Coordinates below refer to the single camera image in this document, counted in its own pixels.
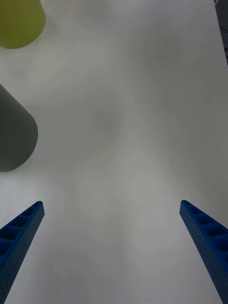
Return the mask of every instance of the yellow cup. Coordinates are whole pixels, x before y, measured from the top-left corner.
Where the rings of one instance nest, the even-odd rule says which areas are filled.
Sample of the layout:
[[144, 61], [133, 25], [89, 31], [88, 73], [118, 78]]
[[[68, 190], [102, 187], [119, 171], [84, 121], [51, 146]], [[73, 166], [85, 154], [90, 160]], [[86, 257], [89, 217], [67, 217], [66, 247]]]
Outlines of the yellow cup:
[[24, 47], [44, 26], [45, 13], [39, 0], [0, 0], [0, 46]]

